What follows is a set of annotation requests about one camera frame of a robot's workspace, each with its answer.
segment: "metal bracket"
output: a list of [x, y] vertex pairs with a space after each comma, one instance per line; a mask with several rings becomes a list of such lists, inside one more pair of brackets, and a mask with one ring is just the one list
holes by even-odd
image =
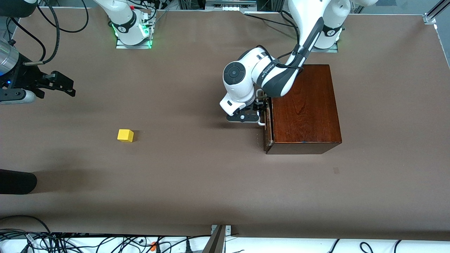
[[317, 53], [339, 53], [339, 51], [338, 51], [338, 44], [335, 42], [333, 44], [333, 46], [331, 46], [330, 48], [326, 48], [326, 49], [320, 49], [320, 48], [313, 47], [311, 52], [317, 52]]
[[434, 25], [434, 24], [436, 24], [436, 19], [435, 19], [435, 18], [433, 18], [432, 20], [428, 20], [428, 15], [427, 15], [427, 13], [425, 13], [424, 15], [422, 15], [422, 18], [423, 18], [423, 22], [424, 22], [426, 25]]
[[246, 113], [246, 108], [239, 111], [233, 116], [227, 115], [226, 119], [229, 122], [241, 122], [241, 123], [258, 123], [261, 119], [256, 113]]
[[[211, 235], [214, 233], [218, 225], [211, 225]], [[231, 235], [231, 225], [225, 225], [225, 236]]]
[[203, 249], [202, 253], [223, 253], [225, 237], [228, 235], [228, 233], [231, 234], [231, 226], [212, 225], [211, 231], [213, 233], [206, 243], [206, 246]]
[[422, 15], [423, 22], [426, 25], [433, 25], [436, 23], [436, 17], [439, 16], [448, 6], [450, 0], [440, 0], [431, 10]]

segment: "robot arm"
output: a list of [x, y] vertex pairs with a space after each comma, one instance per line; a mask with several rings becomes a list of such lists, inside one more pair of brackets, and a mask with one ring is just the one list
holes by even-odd
[[[359, 0], [371, 5], [377, 0]], [[329, 48], [338, 40], [342, 24], [350, 12], [349, 0], [289, 0], [292, 18], [299, 29], [299, 41], [285, 64], [258, 46], [228, 64], [223, 72], [227, 94], [220, 106], [230, 116], [251, 105], [255, 99], [253, 84], [269, 97], [284, 96], [292, 87], [299, 69], [313, 46]]]
[[[135, 45], [149, 36], [149, 15], [132, 9], [124, 0], [95, 0], [110, 17], [117, 37], [126, 45]], [[31, 15], [37, 0], [0, 1], [0, 16], [24, 18]], [[41, 89], [60, 90], [75, 96], [73, 80], [53, 71], [50, 75], [20, 54], [13, 41], [0, 38], [0, 104], [32, 103], [44, 98]]]
[[149, 15], [131, 9], [125, 0], [94, 0], [111, 19], [116, 36], [126, 45], [136, 45], [149, 36]]

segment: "cable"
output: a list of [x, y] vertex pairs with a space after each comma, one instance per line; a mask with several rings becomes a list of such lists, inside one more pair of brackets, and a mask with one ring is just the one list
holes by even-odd
[[288, 55], [290, 55], [290, 54], [292, 54], [292, 52], [288, 52], [288, 53], [282, 54], [282, 55], [278, 56], [277, 59], [281, 59], [281, 58], [283, 58], [284, 56], [288, 56]]
[[31, 215], [11, 215], [11, 216], [6, 216], [6, 217], [3, 217], [3, 218], [0, 218], [0, 221], [1, 220], [6, 220], [6, 219], [10, 219], [10, 218], [18, 218], [18, 217], [30, 218], [30, 219], [37, 220], [42, 226], [44, 226], [45, 230], [47, 230], [47, 232], [50, 234], [49, 227], [47, 227], [47, 225], [41, 219], [36, 218], [34, 216], [31, 216]]
[[336, 241], [334, 241], [333, 246], [331, 247], [331, 250], [328, 251], [328, 253], [333, 253], [334, 248], [336, 247], [337, 243], [339, 242], [340, 239], [336, 239]]
[[33, 38], [35, 41], [37, 41], [39, 43], [39, 45], [42, 47], [42, 55], [41, 55], [39, 61], [42, 61], [45, 57], [45, 54], [47, 53], [47, 50], [45, 49], [45, 45], [38, 38], [36, 38], [34, 35], [32, 35], [27, 29], [25, 29], [22, 25], [20, 25], [16, 21], [16, 19], [12, 18], [11, 21], [13, 21], [13, 23], [16, 24], [16, 26], [18, 28], [20, 28], [22, 31], [24, 31], [26, 34], [28, 34], [31, 38]]
[[188, 239], [186, 238], [186, 239], [184, 239], [184, 240], [181, 240], [181, 241], [179, 241], [179, 242], [177, 242], [177, 243], [175, 243], [175, 244], [173, 244], [173, 245], [171, 245], [169, 248], [167, 248], [167, 249], [165, 249], [163, 252], [161, 252], [161, 253], [164, 253], [164, 252], [166, 252], [167, 250], [172, 250], [172, 247], [175, 247], [176, 245], [178, 245], [178, 244], [180, 244], [180, 243], [182, 243], [182, 242], [185, 242], [185, 241], [187, 241], [187, 240], [189, 240], [189, 239], [194, 239], [194, 238], [198, 238], [198, 237], [205, 237], [205, 236], [211, 236], [211, 235], [197, 235], [197, 236], [191, 236], [191, 237], [189, 237]]
[[[84, 0], [81, 0], [81, 1], [82, 1], [82, 3], [83, 3], [83, 6], [84, 6], [84, 8], [85, 8], [85, 11], [86, 11], [86, 23], [84, 24], [84, 26], [83, 26], [82, 28], [80, 28], [80, 29], [78, 29], [78, 30], [75, 30], [75, 31], [70, 31], [70, 30], [65, 30], [65, 29], [59, 28], [61, 31], [63, 31], [63, 32], [69, 32], [69, 33], [77, 33], [77, 32], [83, 31], [83, 30], [86, 28], [87, 24], [89, 23], [89, 12], [87, 11], [86, 3], [84, 2]], [[38, 9], [39, 12], [42, 14], [42, 16], [47, 20], [47, 22], [49, 22], [53, 27], [56, 27], [56, 25], [53, 24], [53, 23], [47, 18], [47, 16], [42, 12], [42, 10], [41, 10], [41, 8], [40, 8], [39, 6], [37, 6], [37, 9]]]
[[50, 62], [51, 60], [53, 60], [53, 58], [55, 58], [56, 52], [58, 51], [58, 47], [59, 47], [59, 22], [58, 22], [58, 17], [56, 16], [55, 10], [53, 9], [53, 7], [50, 5], [49, 0], [43, 0], [47, 6], [49, 7], [50, 11], [53, 14], [53, 18], [55, 20], [55, 27], [56, 27], [56, 42], [55, 42], [55, 48], [53, 49], [53, 53], [52, 55], [46, 59], [45, 61], [43, 61], [43, 64], [46, 64], [48, 62]]
[[189, 242], [189, 237], [186, 237], [186, 252], [185, 253], [193, 253], [191, 249], [191, 243]]
[[155, 21], [155, 25], [156, 25], [156, 23], [158, 23], [158, 21], [159, 21], [159, 20], [160, 20], [167, 12], [169, 12], [169, 11], [168, 11], [168, 10], [164, 11], [164, 13], [161, 14], [161, 16], [158, 17], [158, 19]]
[[[270, 55], [269, 51], [267, 51], [267, 49], [266, 49], [265, 47], [263, 47], [263, 46], [261, 46], [261, 45], [257, 45], [256, 47], [259, 47], [259, 48], [263, 49], [264, 52], [267, 54], [267, 56], [270, 58], [271, 61], [274, 60], [274, 59], [272, 58], [272, 56]], [[276, 66], [279, 67], [279, 68], [294, 68], [294, 69], [299, 69], [300, 72], [299, 72], [298, 74], [300, 74], [300, 73], [303, 71], [303, 68], [302, 68], [302, 67], [291, 66], [291, 65], [284, 65], [284, 64], [281, 64], [281, 63], [277, 63]]]
[[155, 7], [153, 7], [153, 6], [148, 6], [147, 4], [145, 4], [144, 3], [144, 5], [142, 5], [142, 4], [138, 4], [138, 3], [135, 3], [135, 2], [133, 2], [133, 1], [131, 1], [131, 0], [127, 0], [128, 2], [130, 2], [130, 3], [133, 3], [133, 4], [135, 4], [135, 5], [140, 5], [140, 6], [143, 6], [143, 7], [145, 7], [146, 9], [149, 9], [149, 7], [150, 8], [153, 8], [153, 15], [151, 16], [151, 17], [149, 17], [148, 19], [146, 19], [146, 20], [144, 20], [144, 22], [147, 22], [148, 20], [150, 20], [150, 19], [152, 19], [152, 18], [154, 18], [155, 17], [155, 15], [156, 15], [156, 8]]
[[[366, 246], [370, 249], [370, 252], [365, 251], [365, 250], [363, 249], [363, 245], [366, 245]], [[364, 253], [374, 253], [374, 251], [372, 250], [372, 247], [370, 247], [370, 245], [369, 245], [368, 243], [366, 243], [366, 242], [360, 243], [360, 249], [361, 249], [361, 251], [364, 252]]]
[[282, 10], [280, 12], [281, 17], [283, 17], [284, 20], [286, 20], [288, 23], [290, 23], [292, 25], [292, 27], [294, 27], [295, 30], [295, 35], [297, 36], [297, 43], [300, 41], [300, 33], [298, 32], [298, 27], [289, 19], [287, 19], [283, 14], [288, 14], [290, 18], [292, 18], [291, 14], [289, 14], [287, 11]]
[[253, 16], [253, 15], [250, 15], [250, 14], [245, 14], [245, 15], [246, 15], [246, 16], [249, 16], [249, 17], [252, 17], [252, 18], [257, 18], [257, 19], [265, 20], [265, 21], [268, 21], [268, 22], [272, 22], [272, 23], [279, 24], [279, 25], [283, 25], [283, 26], [287, 26], [287, 27], [294, 27], [294, 26], [292, 26], [292, 25], [288, 25], [288, 24], [285, 24], [285, 23], [280, 23], [280, 22], [273, 21], [273, 20], [270, 20], [270, 19], [260, 18], [260, 17]]
[[395, 243], [395, 246], [394, 246], [394, 253], [397, 253], [397, 246], [398, 246], [398, 244], [401, 242], [401, 240], [398, 240], [396, 243]]
[[[52, 244], [53, 244], [53, 243], [56, 243], [57, 240], [63, 240], [63, 241], [65, 241], [67, 244], [70, 244], [74, 249], [77, 249], [77, 248], [78, 248], [76, 245], [74, 245], [74, 244], [72, 244], [72, 243], [70, 243], [70, 242], [68, 242], [68, 241], [66, 241], [66, 240], [64, 240], [64, 239], [60, 239], [60, 238], [58, 238], [58, 237], [55, 237], [55, 236], [52, 236], [52, 235], [46, 234], [46, 233], [40, 233], [40, 232], [27, 232], [27, 231], [17, 230], [17, 229], [15, 229], [15, 230], [14, 230], [14, 229], [0, 229], [0, 231], [15, 231], [16, 233], [15, 233], [14, 235], [10, 236], [9, 239], [14, 238], [14, 237], [17, 237], [17, 236], [37, 235], [37, 236], [39, 236], [39, 237], [43, 240], [43, 242], [45, 243], [45, 245], [46, 245], [47, 248], [36, 248], [36, 247], [34, 247], [34, 246], [32, 246], [32, 245], [31, 245], [31, 247], [34, 248], [34, 249], [38, 249], [38, 250], [47, 250], [49, 253], [51, 253], [51, 252], [56, 252], [55, 248], [57, 248], [57, 247], [53, 247]], [[46, 238], [49, 239], [49, 241], [50, 241], [50, 247], [48, 247], [48, 244], [46, 243], [46, 241], [45, 241], [45, 239], [44, 239], [43, 237], [46, 237]]]
[[13, 34], [10, 30], [9, 30], [9, 24], [11, 23], [11, 18], [6, 18], [6, 31], [8, 32], [8, 37], [9, 40], [11, 40], [11, 35]]

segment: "black object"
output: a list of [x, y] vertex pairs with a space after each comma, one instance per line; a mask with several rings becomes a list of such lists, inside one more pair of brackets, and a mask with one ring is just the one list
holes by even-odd
[[324, 32], [326, 37], [332, 37], [341, 29], [341, 27], [342, 26], [339, 26], [336, 28], [331, 28], [331, 27], [324, 25], [324, 28], [322, 28], [322, 31]]
[[203, 0], [197, 0], [197, 3], [200, 9], [205, 9], [205, 3], [203, 2]]
[[39, 61], [44, 60], [45, 54], [47, 54], [47, 49], [45, 48], [44, 43], [42, 43], [42, 41], [40, 41], [36, 36], [34, 36], [27, 29], [25, 29], [21, 24], [19, 24], [19, 22], [17, 22], [14, 18], [12, 18], [11, 21], [13, 21], [13, 23], [16, 24], [16, 26], [18, 28], [20, 28], [22, 31], [24, 31], [26, 34], [28, 34], [31, 38], [33, 38], [37, 43], [39, 43], [39, 45], [42, 47], [42, 55], [39, 58]]
[[233, 116], [226, 115], [226, 119], [229, 122], [248, 122], [248, 123], [257, 123], [260, 120], [260, 117], [256, 113], [245, 113], [244, 109], [239, 110]]
[[334, 241], [334, 243], [333, 243], [333, 247], [331, 248], [331, 250], [330, 250], [330, 251], [328, 251], [328, 253], [333, 253], [333, 251], [334, 251], [334, 248], [336, 247], [336, 245], [337, 245], [337, 243], [339, 242], [339, 240], [340, 240], [340, 239], [336, 239], [336, 241]]
[[37, 184], [33, 173], [0, 169], [0, 194], [28, 194]]
[[26, 18], [36, 9], [37, 1], [30, 4], [24, 0], [1, 0], [0, 16], [9, 18]]
[[23, 63], [31, 60], [20, 54], [16, 66], [8, 73], [0, 76], [0, 101], [21, 100], [25, 97], [24, 90], [33, 92], [36, 97], [43, 99], [45, 92], [40, 88], [60, 90], [70, 96], [75, 96], [73, 80], [58, 71], [47, 75], [37, 66], [25, 66]]
[[131, 17], [131, 19], [124, 23], [124, 24], [116, 24], [116, 23], [112, 23], [112, 25], [121, 33], [127, 33], [128, 30], [133, 27], [136, 23], [137, 17], [136, 17], [136, 13], [133, 12], [133, 16]]
[[191, 243], [189, 242], [189, 237], [186, 237], [187, 241], [186, 241], [186, 253], [193, 253], [192, 249], [191, 249]]
[[[77, 33], [77, 32], [83, 31], [84, 28], [86, 28], [87, 24], [89, 23], [89, 13], [88, 13], [88, 11], [87, 11], [86, 3], [84, 2], [84, 0], [81, 0], [81, 2], [83, 3], [83, 6], [84, 6], [85, 11], [86, 11], [86, 22], [85, 22], [84, 26], [83, 26], [82, 28], [80, 28], [80, 29], [78, 29], [78, 30], [74, 30], [74, 31], [70, 31], [70, 30], [66, 30], [66, 29], [60, 28], [61, 31], [63, 31], [63, 32], [69, 32], [69, 33]], [[50, 19], [42, 12], [42, 10], [41, 10], [39, 7], [38, 7], [37, 9], [38, 9], [39, 12], [42, 14], [42, 16], [47, 20], [47, 22], [49, 22], [53, 27], [56, 27], [56, 25], [53, 24], [53, 23], [50, 21]]]
[[[370, 252], [365, 251], [365, 250], [363, 249], [363, 245], [366, 245], [366, 246], [369, 248]], [[374, 253], [374, 251], [372, 250], [372, 247], [371, 247], [368, 243], [366, 243], [366, 242], [360, 243], [360, 250], [361, 250], [362, 252], [364, 252], [364, 253]]]
[[224, 70], [224, 81], [228, 85], [240, 83], [245, 76], [245, 67], [242, 63], [229, 63]]
[[401, 240], [398, 240], [396, 243], [395, 243], [395, 246], [394, 246], [394, 253], [397, 253], [397, 246], [398, 246], [398, 244], [401, 242]]

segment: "brown table surface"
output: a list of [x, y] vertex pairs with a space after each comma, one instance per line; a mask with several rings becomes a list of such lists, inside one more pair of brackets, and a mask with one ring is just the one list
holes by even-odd
[[[65, 29], [85, 20], [82, 9], [57, 13]], [[422, 17], [349, 16], [339, 53], [307, 61], [331, 67], [342, 144], [266, 155], [260, 127], [226, 121], [221, 73], [258, 44], [290, 51], [293, 30], [239, 12], [169, 12], [152, 49], [117, 50], [105, 12], [89, 13], [41, 67], [72, 78], [76, 97], [47, 91], [0, 109], [0, 166], [40, 179], [35, 194], [0, 196], [1, 215], [70, 232], [203, 234], [225, 223], [242, 236], [450, 239], [450, 71]], [[51, 54], [55, 29], [38, 12], [21, 23]], [[14, 38], [39, 58], [35, 41]], [[119, 128], [137, 142], [117, 141]]]

